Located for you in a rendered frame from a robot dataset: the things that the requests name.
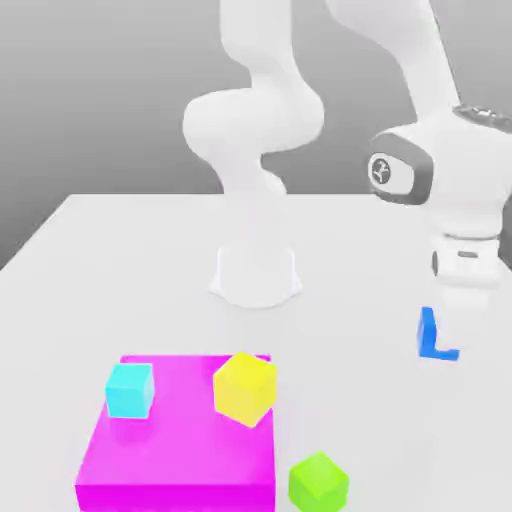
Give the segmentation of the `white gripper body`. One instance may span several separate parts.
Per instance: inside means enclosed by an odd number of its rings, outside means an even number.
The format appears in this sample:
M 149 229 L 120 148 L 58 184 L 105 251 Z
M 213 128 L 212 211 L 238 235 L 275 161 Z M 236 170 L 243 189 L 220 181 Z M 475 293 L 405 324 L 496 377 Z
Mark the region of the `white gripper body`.
M 442 286 L 438 311 L 443 318 L 483 316 L 490 304 L 491 291 L 482 288 Z

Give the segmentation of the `small green cube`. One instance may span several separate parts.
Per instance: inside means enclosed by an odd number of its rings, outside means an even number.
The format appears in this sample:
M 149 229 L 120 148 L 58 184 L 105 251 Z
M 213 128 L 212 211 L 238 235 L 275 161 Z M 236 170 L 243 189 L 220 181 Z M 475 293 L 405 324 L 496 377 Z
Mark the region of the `small green cube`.
M 346 505 L 349 476 L 317 451 L 290 469 L 288 497 L 300 512 L 340 512 Z

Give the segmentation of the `small yellow cube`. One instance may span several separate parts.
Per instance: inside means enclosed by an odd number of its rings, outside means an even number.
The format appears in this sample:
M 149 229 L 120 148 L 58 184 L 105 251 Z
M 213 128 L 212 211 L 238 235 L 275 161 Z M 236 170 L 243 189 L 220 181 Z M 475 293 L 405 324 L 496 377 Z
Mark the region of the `small yellow cube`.
M 254 428 L 276 401 L 277 366 L 238 352 L 214 373 L 213 394 L 217 413 Z

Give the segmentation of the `small cyan cube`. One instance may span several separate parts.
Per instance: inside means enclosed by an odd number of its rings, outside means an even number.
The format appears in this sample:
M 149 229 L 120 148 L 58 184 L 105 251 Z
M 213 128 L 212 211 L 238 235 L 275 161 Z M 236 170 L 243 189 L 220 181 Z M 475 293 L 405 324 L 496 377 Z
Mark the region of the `small cyan cube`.
M 154 395 L 150 363 L 116 363 L 105 385 L 108 415 L 117 419 L 148 419 Z

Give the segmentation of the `large magenta box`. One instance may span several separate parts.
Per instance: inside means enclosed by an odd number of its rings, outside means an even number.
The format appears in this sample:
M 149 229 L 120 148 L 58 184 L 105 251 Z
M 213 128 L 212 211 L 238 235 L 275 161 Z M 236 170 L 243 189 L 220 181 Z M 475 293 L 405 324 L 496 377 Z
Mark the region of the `large magenta box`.
M 149 363 L 146 419 L 102 411 L 75 481 L 82 512 L 275 512 L 272 414 L 254 428 L 214 408 L 225 355 L 124 355 Z

